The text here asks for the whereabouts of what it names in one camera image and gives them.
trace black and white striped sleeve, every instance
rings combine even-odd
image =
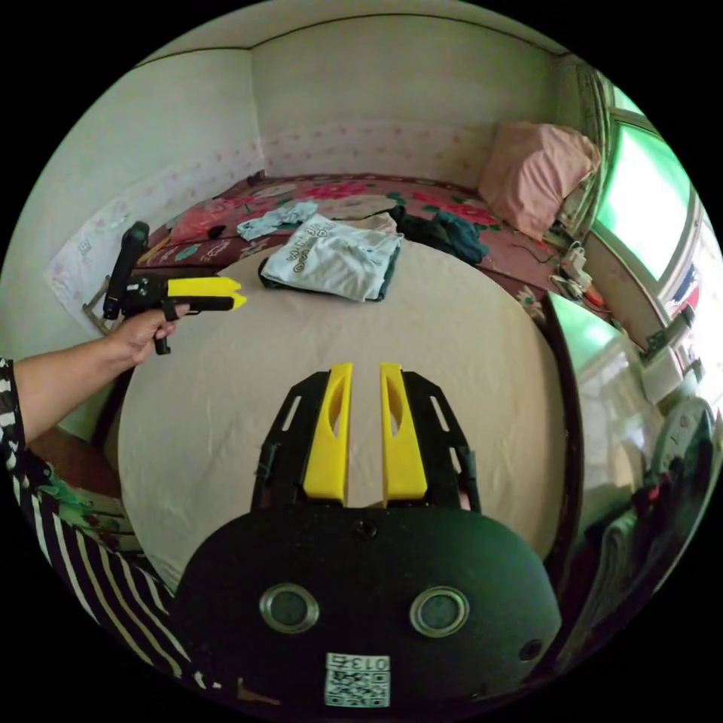
[[[34,494],[23,464],[25,440],[13,362],[0,358],[0,457],[38,546],[85,612],[141,660],[191,687],[218,691],[171,631],[172,594],[153,575],[62,521]]]

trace mattress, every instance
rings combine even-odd
[[[483,512],[544,558],[563,497],[563,401],[554,355],[522,306],[473,267],[408,241],[379,303],[264,289],[257,270],[271,252],[226,269],[247,304],[183,319],[172,354],[138,368],[124,402],[124,504],[163,580],[175,588],[203,540],[249,510],[289,389],[344,362],[354,364],[350,506],[382,499],[379,365],[397,363],[443,389],[476,452]]]

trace hand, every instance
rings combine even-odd
[[[188,304],[175,308],[179,318],[188,313]],[[167,322],[163,311],[152,309],[125,319],[111,332],[108,340],[116,345],[119,355],[127,358],[132,366],[143,363],[154,351],[154,340],[169,337],[175,331],[176,322]]]

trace sticker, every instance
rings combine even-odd
[[[388,655],[326,654],[324,702],[342,708],[389,708]]]

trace red plastic bag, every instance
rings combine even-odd
[[[171,243],[184,241],[203,241],[208,238],[214,226],[220,226],[235,205],[226,199],[218,198],[193,206],[178,220],[171,230]]]

